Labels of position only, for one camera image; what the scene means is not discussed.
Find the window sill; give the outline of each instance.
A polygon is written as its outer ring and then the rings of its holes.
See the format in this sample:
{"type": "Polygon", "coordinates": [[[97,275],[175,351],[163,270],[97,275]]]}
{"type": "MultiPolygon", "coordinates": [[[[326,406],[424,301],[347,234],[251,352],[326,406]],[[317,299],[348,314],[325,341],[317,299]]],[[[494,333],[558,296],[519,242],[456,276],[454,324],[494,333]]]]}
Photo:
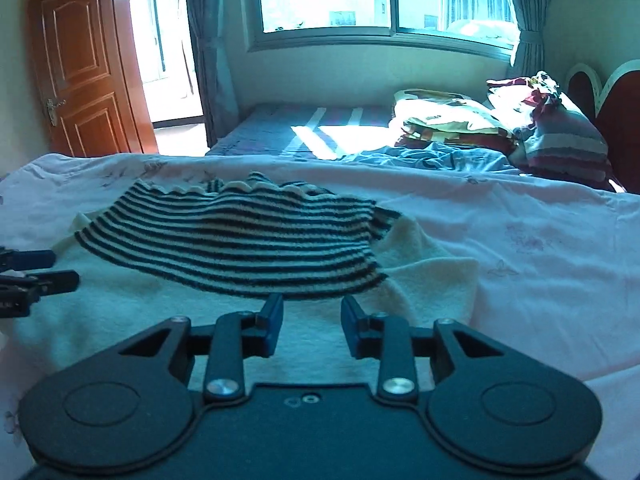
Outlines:
{"type": "Polygon", "coordinates": [[[346,28],[341,28],[338,34],[311,36],[309,32],[312,29],[305,29],[299,36],[292,35],[292,31],[270,32],[261,34],[259,39],[249,47],[249,52],[257,52],[260,50],[271,50],[276,48],[293,48],[298,46],[312,45],[337,45],[352,44],[366,45],[379,44],[388,46],[410,46],[414,48],[428,48],[431,50],[449,50],[451,52],[460,52],[462,54],[473,54],[475,56],[490,57],[492,59],[500,59],[510,61],[513,52],[513,45],[508,43],[481,43],[473,39],[452,38],[450,36],[440,36],[436,34],[408,34],[398,33],[391,36],[380,36],[375,34],[345,34],[346,28]]]}

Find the wooden door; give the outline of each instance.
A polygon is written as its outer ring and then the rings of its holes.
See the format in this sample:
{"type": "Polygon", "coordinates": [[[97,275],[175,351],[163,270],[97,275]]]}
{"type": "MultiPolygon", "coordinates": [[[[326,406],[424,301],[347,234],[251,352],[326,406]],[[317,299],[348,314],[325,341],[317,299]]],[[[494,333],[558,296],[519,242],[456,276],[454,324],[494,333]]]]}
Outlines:
{"type": "Polygon", "coordinates": [[[118,44],[113,0],[28,0],[36,80],[51,148],[71,156],[157,153],[137,63],[118,44]]]}

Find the black and white striped fabric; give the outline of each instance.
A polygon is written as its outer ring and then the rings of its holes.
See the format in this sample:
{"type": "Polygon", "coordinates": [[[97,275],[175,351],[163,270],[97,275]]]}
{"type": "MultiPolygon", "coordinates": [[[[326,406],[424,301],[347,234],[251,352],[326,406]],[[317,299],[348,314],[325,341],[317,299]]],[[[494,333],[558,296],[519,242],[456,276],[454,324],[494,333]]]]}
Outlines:
{"type": "Polygon", "coordinates": [[[371,243],[398,217],[373,200],[252,173],[188,190],[138,181],[76,239],[112,264],[199,290],[315,300],[379,285],[371,243]]]}

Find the white wall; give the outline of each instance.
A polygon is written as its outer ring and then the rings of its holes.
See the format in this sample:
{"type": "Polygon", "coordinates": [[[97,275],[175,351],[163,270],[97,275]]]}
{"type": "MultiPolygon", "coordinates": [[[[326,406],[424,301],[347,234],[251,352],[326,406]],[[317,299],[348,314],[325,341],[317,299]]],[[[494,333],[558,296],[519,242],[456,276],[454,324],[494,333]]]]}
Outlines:
{"type": "Polygon", "coordinates": [[[383,45],[246,51],[241,0],[225,0],[225,42],[243,111],[265,102],[388,105],[402,88],[427,87],[486,98],[486,80],[507,62],[456,52],[383,45]]]}
{"type": "Polygon", "coordinates": [[[26,41],[26,0],[0,0],[0,174],[47,153],[26,41]]]}
{"type": "Polygon", "coordinates": [[[545,48],[546,70],[561,84],[578,62],[606,82],[621,64],[640,59],[640,0],[552,0],[545,48]]]}

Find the red headboard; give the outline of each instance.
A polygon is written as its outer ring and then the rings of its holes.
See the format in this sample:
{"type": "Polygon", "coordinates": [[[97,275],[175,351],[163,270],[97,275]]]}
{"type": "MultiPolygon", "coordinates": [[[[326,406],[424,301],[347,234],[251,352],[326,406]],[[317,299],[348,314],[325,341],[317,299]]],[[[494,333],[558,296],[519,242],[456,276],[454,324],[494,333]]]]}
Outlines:
{"type": "Polygon", "coordinates": [[[589,66],[577,65],[565,88],[607,141],[616,178],[628,192],[640,194],[640,60],[622,65],[604,88],[589,66]]]}

